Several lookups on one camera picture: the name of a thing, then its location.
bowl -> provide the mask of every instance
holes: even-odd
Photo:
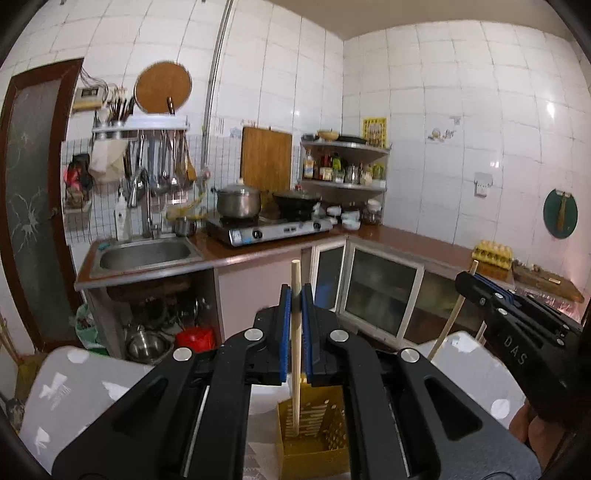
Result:
[[[339,133],[332,130],[318,130],[318,136],[322,140],[332,142],[339,137]]]

wooden dowel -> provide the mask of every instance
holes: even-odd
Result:
[[[291,261],[291,407],[294,434],[300,434],[301,262]]]
[[[472,266],[470,267],[470,275],[474,275],[474,273],[476,273],[477,268],[478,268],[478,260],[473,260]],[[460,314],[460,310],[462,309],[462,306],[464,305],[464,300],[465,300],[465,298],[462,295],[460,295],[457,298],[456,304],[453,306],[452,314],[449,316],[445,326],[443,327],[443,330],[441,331],[441,333],[439,334],[439,337],[435,341],[435,345],[433,345],[433,348],[431,349],[431,351],[429,352],[429,355],[427,356],[427,358],[429,360],[433,360],[433,357],[435,356],[435,354],[437,353],[437,351],[440,349],[441,345],[443,344],[445,337],[449,334],[449,331],[452,329],[452,326],[453,326],[454,322],[456,321],[457,316]]]

brown countertop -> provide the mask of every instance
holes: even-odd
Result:
[[[201,253],[201,259],[187,260],[183,265],[172,268],[146,268],[131,273],[116,273],[112,275],[101,275],[100,277],[91,277],[90,275],[97,248],[99,244],[104,242],[95,241],[90,246],[89,252],[86,255],[80,272],[78,273],[74,286],[77,290],[85,290],[117,284],[135,283],[143,280],[150,280],[158,276],[166,277],[189,273],[191,271],[205,270],[208,268],[219,268],[295,249],[308,248],[314,244],[327,242],[340,237],[349,237],[350,239],[358,238],[363,241],[374,242],[378,244],[378,246],[388,247],[408,255],[428,258],[441,264],[457,267],[459,270],[468,269],[472,261],[472,251],[468,248],[459,247],[458,245],[448,244],[433,238],[417,235],[416,233],[406,232],[383,225],[362,225],[358,231],[353,232],[347,231],[338,225],[330,232],[298,236],[272,242],[263,242],[237,248],[230,247],[218,240],[210,238],[205,232],[198,232],[190,240]],[[480,264],[478,271],[488,277],[506,283],[512,282],[510,272],[500,268]]]

gas stove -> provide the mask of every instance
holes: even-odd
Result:
[[[328,218],[293,221],[271,220],[259,216],[254,219],[235,220],[216,215],[206,221],[206,232],[209,236],[233,247],[327,232],[331,229],[332,223]]]

stainless steel bowl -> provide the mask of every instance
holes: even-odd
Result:
[[[130,360],[154,365],[170,352],[172,346],[173,343],[160,333],[139,330],[129,337],[125,350]]]

